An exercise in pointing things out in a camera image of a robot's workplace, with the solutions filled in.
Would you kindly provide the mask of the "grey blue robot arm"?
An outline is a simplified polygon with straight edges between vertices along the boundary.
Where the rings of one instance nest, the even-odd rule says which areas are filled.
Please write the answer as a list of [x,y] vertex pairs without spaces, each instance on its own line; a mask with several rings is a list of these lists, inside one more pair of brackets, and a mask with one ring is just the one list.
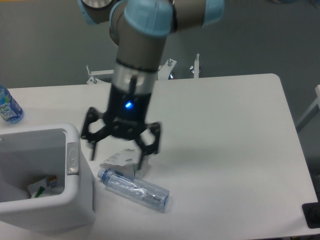
[[222,0],[80,0],[79,8],[89,24],[109,22],[109,34],[117,45],[115,67],[105,112],[90,107],[81,138],[93,148],[109,136],[134,141],[139,162],[159,152],[161,123],[146,123],[167,37],[219,21]]

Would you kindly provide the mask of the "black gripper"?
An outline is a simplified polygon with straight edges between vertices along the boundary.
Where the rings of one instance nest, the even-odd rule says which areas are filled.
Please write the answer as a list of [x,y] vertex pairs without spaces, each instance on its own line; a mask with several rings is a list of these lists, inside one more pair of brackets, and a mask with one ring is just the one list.
[[[159,153],[162,123],[159,121],[145,123],[150,99],[150,93],[128,94],[112,85],[106,112],[102,113],[92,106],[88,109],[80,137],[86,140],[92,149],[91,161],[95,159],[98,142],[110,135],[135,141],[141,150],[138,170],[141,169],[145,156]],[[90,125],[98,120],[103,120],[105,125],[96,132],[91,132]],[[144,142],[141,134],[145,130],[149,130],[154,136],[153,143]]]

